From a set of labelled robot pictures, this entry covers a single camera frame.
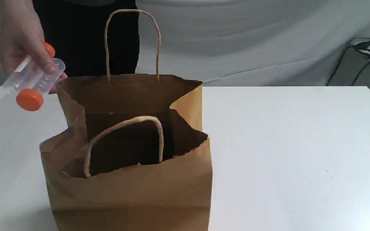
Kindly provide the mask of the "person's bare hand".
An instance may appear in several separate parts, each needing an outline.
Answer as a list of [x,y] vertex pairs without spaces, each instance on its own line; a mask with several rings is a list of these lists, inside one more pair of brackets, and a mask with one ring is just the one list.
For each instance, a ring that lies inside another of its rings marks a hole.
[[0,0],[0,63],[7,77],[30,55],[48,74],[57,67],[43,45],[44,32],[32,0]]

